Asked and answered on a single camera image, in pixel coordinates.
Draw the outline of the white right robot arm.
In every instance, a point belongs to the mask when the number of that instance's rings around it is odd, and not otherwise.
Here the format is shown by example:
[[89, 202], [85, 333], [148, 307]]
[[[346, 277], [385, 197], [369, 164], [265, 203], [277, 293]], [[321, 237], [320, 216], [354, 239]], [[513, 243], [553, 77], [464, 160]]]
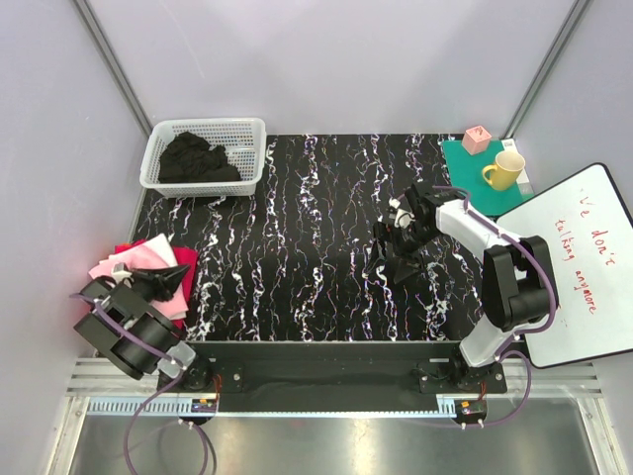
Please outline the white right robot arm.
[[481, 388], [512, 342], [552, 326], [559, 297], [546, 240], [499, 227], [471, 205], [465, 189], [414, 183], [390, 201], [372, 233], [366, 269], [376, 271], [392, 253], [400, 261], [396, 282], [420, 270], [422, 248], [441, 236], [458, 241], [482, 265], [483, 315], [433, 374], [438, 383], [465, 393]]

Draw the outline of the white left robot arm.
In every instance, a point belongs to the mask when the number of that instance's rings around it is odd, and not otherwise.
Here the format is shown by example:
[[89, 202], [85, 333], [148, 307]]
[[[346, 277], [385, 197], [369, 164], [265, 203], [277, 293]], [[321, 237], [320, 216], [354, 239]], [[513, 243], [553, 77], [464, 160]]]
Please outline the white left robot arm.
[[117, 263], [73, 297], [89, 312], [74, 330], [135, 380], [158, 370], [194, 392], [213, 382], [214, 368], [184, 341], [184, 333], [153, 304], [171, 300], [189, 266], [130, 269]]

